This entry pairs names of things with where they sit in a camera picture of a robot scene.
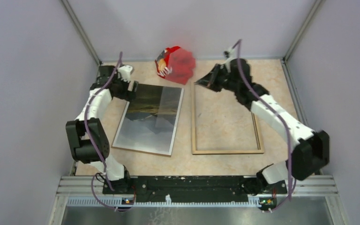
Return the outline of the landscape photo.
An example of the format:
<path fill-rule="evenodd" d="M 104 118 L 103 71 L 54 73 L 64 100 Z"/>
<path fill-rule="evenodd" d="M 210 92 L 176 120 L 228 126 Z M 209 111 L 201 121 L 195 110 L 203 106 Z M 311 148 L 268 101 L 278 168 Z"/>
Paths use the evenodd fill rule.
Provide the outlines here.
<path fill-rule="evenodd" d="M 112 147 L 170 156 L 184 89 L 139 84 L 126 104 Z"/>

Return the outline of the wooden picture frame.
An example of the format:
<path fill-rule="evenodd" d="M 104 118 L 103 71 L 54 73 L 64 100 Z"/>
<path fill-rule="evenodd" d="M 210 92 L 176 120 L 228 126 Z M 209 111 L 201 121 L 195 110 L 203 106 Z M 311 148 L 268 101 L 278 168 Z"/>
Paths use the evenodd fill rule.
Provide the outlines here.
<path fill-rule="evenodd" d="M 264 153 L 259 119 L 234 94 L 213 92 L 195 83 L 190 90 L 194 155 Z"/>

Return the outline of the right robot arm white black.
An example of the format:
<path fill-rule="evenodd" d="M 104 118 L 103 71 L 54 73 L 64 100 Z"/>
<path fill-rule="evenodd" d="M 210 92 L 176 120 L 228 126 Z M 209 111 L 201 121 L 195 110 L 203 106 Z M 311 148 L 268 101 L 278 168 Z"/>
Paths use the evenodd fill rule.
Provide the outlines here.
<path fill-rule="evenodd" d="M 285 141 L 288 158 L 271 164 L 256 174 L 256 187 L 269 193 L 283 180 L 305 180 L 330 162 L 330 137 L 323 130 L 314 131 L 288 113 L 260 84 L 253 82 L 245 59 L 216 64 L 195 83 L 214 92 L 231 91 L 236 100 L 266 122 Z"/>

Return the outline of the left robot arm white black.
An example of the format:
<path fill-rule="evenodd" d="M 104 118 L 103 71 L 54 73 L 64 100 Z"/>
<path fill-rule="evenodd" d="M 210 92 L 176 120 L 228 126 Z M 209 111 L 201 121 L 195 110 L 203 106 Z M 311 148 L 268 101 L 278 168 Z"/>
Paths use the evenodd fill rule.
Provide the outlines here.
<path fill-rule="evenodd" d="M 114 98 L 135 99 L 138 82 L 131 83 L 134 67 L 120 64 L 99 66 L 98 77 L 91 85 L 89 97 L 81 113 L 66 123 L 65 129 L 73 160 L 98 169 L 121 194 L 130 191 L 132 182 L 126 167 L 110 154 L 110 144 L 101 119 Z"/>

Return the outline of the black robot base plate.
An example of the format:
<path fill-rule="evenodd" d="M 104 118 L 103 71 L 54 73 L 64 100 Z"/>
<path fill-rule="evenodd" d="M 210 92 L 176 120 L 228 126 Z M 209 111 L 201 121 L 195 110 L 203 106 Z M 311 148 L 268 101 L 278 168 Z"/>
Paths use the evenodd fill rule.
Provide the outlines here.
<path fill-rule="evenodd" d="M 131 195 L 137 203 L 241 203 L 257 194 L 287 194 L 284 181 L 267 185 L 255 176 L 132 176 L 105 182 L 105 195 Z"/>

